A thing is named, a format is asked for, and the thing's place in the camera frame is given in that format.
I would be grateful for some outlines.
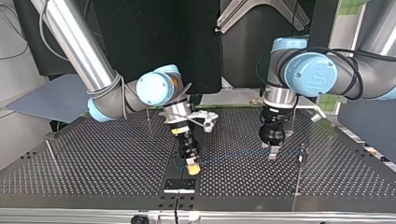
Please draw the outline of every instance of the gray panel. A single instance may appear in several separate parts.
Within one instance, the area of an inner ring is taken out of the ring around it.
[[[389,160],[396,162],[396,101],[348,101],[338,120]]]
[[[90,96],[77,75],[64,75],[15,100],[6,108],[45,119],[73,122],[88,111]]]

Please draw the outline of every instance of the metal bracket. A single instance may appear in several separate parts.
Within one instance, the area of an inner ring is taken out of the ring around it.
[[[286,20],[292,23],[294,6],[297,0],[233,0],[218,18],[218,27],[215,33],[225,34],[237,21],[239,21],[252,8],[259,5],[274,7]],[[310,22],[300,5],[295,13],[294,27],[301,31]]]
[[[204,132],[211,133],[213,127],[215,126],[215,121],[219,117],[216,113],[207,112],[204,110],[200,110],[198,112],[193,112],[188,115],[189,119],[205,119],[204,120]]]

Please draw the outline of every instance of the perforated metal table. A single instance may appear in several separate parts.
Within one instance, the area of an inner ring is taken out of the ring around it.
[[[0,172],[0,207],[396,214],[396,174],[329,121],[298,112],[294,134],[268,161],[260,108],[213,111],[213,132],[195,131],[199,176],[180,169],[177,141],[158,111],[150,120],[146,112],[108,123],[80,119]],[[301,143],[309,154],[295,197]],[[193,178],[195,193],[163,193],[175,178]]]

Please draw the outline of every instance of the yellow object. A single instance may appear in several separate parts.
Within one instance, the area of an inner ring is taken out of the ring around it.
[[[189,175],[198,175],[201,172],[201,167],[198,163],[187,166],[187,169],[189,170]]]
[[[189,127],[182,127],[182,128],[178,128],[178,129],[172,129],[172,134],[180,134],[180,133],[184,133],[186,131],[189,130]]]

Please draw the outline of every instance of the blue joint cap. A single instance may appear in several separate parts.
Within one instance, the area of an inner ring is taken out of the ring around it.
[[[160,72],[146,73],[136,84],[137,96],[147,105],[166,104],[172,98],[174,91],[172,79]]]
[[[174,64],[165,65],[154,70],[157,73],[177,73],[180,75],[178,68]]]
[[[376,100],[394,100],[394,99],[396,99],[396,87],[393,88],[391,91],[387,92],[385,95],[376,98]]]
[[[274,40],[271,53],[280,49],[304,49],[308,42],[304,38],[277,38]]]
[[[96,119],[99,122],[106,122],[110,120],[114,120],[112,118],[109,118],[108,116],[102,114],[97,108],[96,105],[93,103],[93,99],[88,100],[88,108],[90,109],[90,115],[94,119]]]
[[[293,91],[316,97],[332,89],[338,72],[326,55],[307,52],[292,58],[285,67],[284,79]]]

